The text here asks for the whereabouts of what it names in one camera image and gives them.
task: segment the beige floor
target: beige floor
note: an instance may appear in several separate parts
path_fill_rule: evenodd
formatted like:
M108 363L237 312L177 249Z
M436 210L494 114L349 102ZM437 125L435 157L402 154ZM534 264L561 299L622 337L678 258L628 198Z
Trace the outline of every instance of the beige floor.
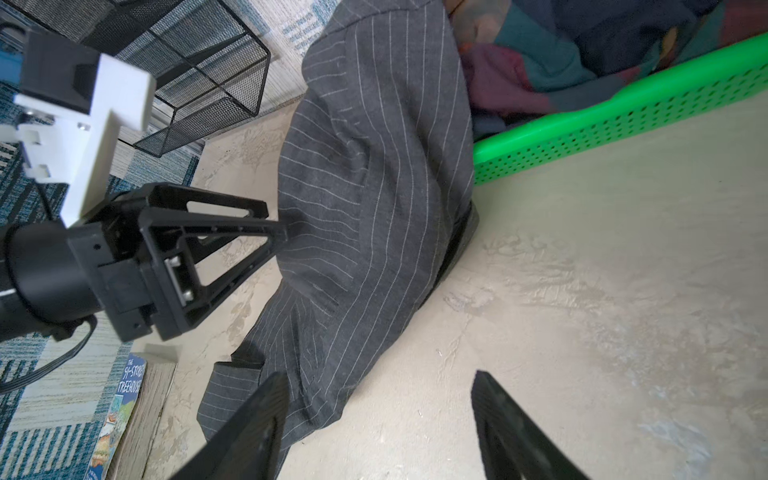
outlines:
M194 184L274 209L291 113L209 142ZM280 478L483 478L476 369L594 480L768 478L766 124L768 93L478 187L464 258ZM212 363L278 279L272 264L201 328L147 346L179 359L149 479L203 445Z

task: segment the green laundry basket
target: green laundry basket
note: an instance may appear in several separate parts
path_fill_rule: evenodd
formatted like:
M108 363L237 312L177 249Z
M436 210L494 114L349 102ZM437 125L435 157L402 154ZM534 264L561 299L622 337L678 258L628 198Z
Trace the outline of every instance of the green laundry basket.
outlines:
M631 137L768 88L768 33L628 85L611 100L551 114L475 144L475 185Z

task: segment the black wire mesh basket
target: black wire mesh basket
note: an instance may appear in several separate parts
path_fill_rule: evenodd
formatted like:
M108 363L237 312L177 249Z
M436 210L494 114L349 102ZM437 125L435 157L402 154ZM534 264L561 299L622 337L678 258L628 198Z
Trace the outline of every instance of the black wire mesh basket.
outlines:
M150 72L170 122L133 144L159 157L256 117L270 51L223 0L6 0L73 41Z

